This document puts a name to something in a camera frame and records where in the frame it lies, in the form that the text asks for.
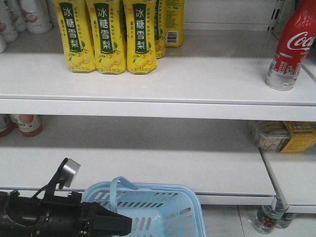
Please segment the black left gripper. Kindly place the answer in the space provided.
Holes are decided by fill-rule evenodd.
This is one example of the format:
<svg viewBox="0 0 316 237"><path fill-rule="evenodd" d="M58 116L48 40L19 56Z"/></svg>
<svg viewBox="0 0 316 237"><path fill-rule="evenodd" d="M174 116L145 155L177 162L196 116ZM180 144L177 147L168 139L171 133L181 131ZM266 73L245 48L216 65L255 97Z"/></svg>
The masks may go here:
<svg viewBox="0 0 316 237"><path fill-rule="evenodd" d="M33 237L126 236L132 231L132 218L101 205L81 202L81 194L67 197L44 194Z"/></svg>

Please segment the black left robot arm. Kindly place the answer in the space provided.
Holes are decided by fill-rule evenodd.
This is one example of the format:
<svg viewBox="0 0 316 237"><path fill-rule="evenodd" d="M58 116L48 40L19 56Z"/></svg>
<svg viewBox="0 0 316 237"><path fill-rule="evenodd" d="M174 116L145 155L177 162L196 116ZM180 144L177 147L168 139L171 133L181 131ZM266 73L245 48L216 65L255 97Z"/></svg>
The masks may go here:
<svg viewBox="0 0 316 237"><path fill-rule="evenodd" d="M83 202L77 192L42 199L22 197L18 191L0 194L2 237L121 237L131 229L130 217Z"/></svg>

